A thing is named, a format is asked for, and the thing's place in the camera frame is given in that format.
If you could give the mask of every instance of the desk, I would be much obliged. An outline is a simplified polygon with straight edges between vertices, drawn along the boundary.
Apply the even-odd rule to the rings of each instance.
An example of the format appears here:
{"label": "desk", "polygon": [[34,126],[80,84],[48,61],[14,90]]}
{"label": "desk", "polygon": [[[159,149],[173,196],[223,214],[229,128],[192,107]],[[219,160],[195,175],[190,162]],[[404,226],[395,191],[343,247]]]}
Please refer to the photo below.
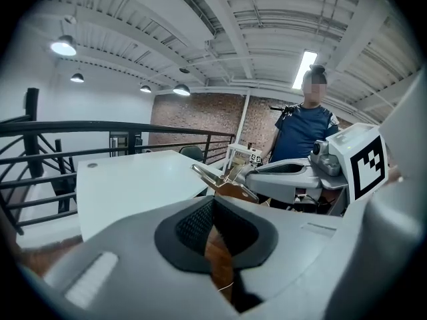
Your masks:
{"label": "desk", "polygon": [[194,163],[221,175],[219,169],[175,151],[79,162],[77,205],[83,240],[124,217],[195,197],[207,185],[190,169]]}
{"label": "desk", "polygon": [[248,154],[248,155],[251,155],[251,154],[255,154],[257,156],[261,155],[261,151],[259,149],[254,149],[254,148],[248,149],[248,146],[239,145],[238,143],[232,143],[228,145],[228,148],[227,148],[226,162],[222,167],[222,174],[226,174],[226,169],[230,168],[230,166],[232,165],[232,159],[236,151],[240,153]]}

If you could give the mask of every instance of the ceiling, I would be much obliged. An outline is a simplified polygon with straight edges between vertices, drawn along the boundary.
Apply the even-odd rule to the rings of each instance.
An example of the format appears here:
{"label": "ceiling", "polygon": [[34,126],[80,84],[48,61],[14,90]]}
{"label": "ceiling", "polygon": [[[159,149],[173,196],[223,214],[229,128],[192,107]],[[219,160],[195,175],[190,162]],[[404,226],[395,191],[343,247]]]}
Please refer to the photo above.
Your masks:
{"label": "ceiling", "polygon": [[350,122],[381,123],[422,63],[383,0],[40,0],[24,22],[47,41],[75,37],[66,63],[132,75],[157,93],[185,83],[298,102],[291,86],[304,50],[315,51],[324,105]]}

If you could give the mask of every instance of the navy blue t-shirt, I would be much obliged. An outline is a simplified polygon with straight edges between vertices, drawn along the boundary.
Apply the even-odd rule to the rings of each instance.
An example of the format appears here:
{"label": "navy blue t-shirt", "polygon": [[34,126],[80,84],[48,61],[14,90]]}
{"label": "navy blue t-shirt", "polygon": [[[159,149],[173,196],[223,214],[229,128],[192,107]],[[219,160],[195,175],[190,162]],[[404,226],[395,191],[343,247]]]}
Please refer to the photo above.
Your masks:
{"label": "navy blue t-shirt", "polygon": [[326,108],[319,106],[306,109],[302,105],[294,107],[291,115],[281,115],[275,124],[279,134],[270,162],[308,157],[314,141],[324,141],[338,132],[339,122]]}

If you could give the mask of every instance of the brick wall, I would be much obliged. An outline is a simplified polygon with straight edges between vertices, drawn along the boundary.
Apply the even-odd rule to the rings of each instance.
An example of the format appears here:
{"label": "brick wall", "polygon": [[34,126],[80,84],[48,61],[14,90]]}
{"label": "brick wall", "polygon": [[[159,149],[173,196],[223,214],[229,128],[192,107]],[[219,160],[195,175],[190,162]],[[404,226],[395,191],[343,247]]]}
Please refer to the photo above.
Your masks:
{"label": "brick wall", "polygon": [[[194,93],[189,97],[181,97],[175,94],[158,95],[154,100],[151,124],[207,129],[236,134],[240,117],[242,116],[244,101],[245,97],[241,95],[219,93]],[[269,106],[285,107],[285,105],[292,104],[277,99],[251,97],[240,143],[246,145],[248,142],[252,142],[252,146],[256,149],[263,149],[274,132],[274,123],[280,116],[279,111],[272,111]],[[351,123],[344,120],[339,119],[339,121],[342,128],[347,128],[351,125]],[[212,141],[223,139],[223,137],[212,137]],[[149,136],[149,144],[152,145],[175,142],[202,142],[205,140],[205,135],[152,133]],[[210,148],[223,147],[224,145],[224,143],[214,144]],[[171,149],[178,151],[179,147],[172,147]],[[225,151],[225,149],[209,152],[209,155],[221,153],[222,151]]]}

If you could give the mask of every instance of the black metal railing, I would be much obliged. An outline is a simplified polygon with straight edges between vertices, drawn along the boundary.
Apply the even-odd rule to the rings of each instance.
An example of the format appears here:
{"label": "black metal railing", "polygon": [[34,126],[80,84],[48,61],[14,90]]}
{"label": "black metal railing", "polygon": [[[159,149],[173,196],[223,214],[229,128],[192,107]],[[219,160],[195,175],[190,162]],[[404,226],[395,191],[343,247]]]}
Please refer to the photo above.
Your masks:
{"label": "black metal railing", "polygon": [[[76,200],[75,185],[77,173],[74,169],[73,157],[80,155],[91,155],[99,153],[113,153],[123,152],[126,155],[140,153],[143,149],[165,149],[168,147],[183,147],[188,145],[204,145],[203,149],[203,163],[212,158],[217,158],[209,163],[215,163],[224,158],[226,154],[227,145],[220,147],[212,147],[213,144],[228,144],[233,141],[234,134],[222,133],[217,131],[206,131],[201,129],[190,129],[181,127],[166,127],[158,125],[147,125],[140,123],[125,123],[125,122],[109,122],[109,121],[58,121],[58,122],[40,122],[36,121],[37,115],[37,95],[38,90],[30,88],[27,91],[26,97],[26,114],[22,117],[16,117],[6,121],[0,121],[0,137],[13,137],[19,136],[17,139],[11,141],[4,148],[0,149],[0,154],[10,149],[20,141],[24,142],[25,151],[16,156],[0,159],[0,165],[8,165],[0,175],[0,206],[3,209],[6,217],[14,226],[16,232],[20,235],[23,234],[22,227],[50,221],[74,215],[77,210],[69,210],[70,199]],[[78,132],[105,132],[105,131],[123,131],[129,134],[127,147],[114,147],[114,148],[98,148],[87,149],[82,151],[63,151],[61,140],[55,140],[55,146],[52,146],[44,137],[44,134],[52,133],[78,133]],[[191,134],[191,135],[205,135],[206,141],[185,142],[185,143],[163,143],[159,145],[136,145],[135,138],[137,133],[171,133],[171,134]],[[226,140],[212,141],[212,137],[226,137]],[[40,143],[42,143],[51,151],[48,152]],[[225,149],[220,153],[209,155],[212,151],[219,151]],[[16,163],[27,163],[14,181],[4,181],[4,178],[10,172]],[[60,175],[54,177],[42,177],[43,165],[60,172]],[[25,172],[29,171],[31,174],[30,179],[22,179]],[[24,201],[25,198],[18,202],[11,203],[11,196],[14,190],[18,187],[30,188],[32,185],[40,183],[58,183],[60,184],[64,194],[56,195],[54,197],[39,199],[36,201]],[[1,190],[9,190],[6,198],[3,197]],[[56,215],[32,219],[29,221],[19,221],[19,214],[14,214],[14,211],[22,210],[26,207],[33,207],[36,205],[58,202],[63,205],[63,212]]]}

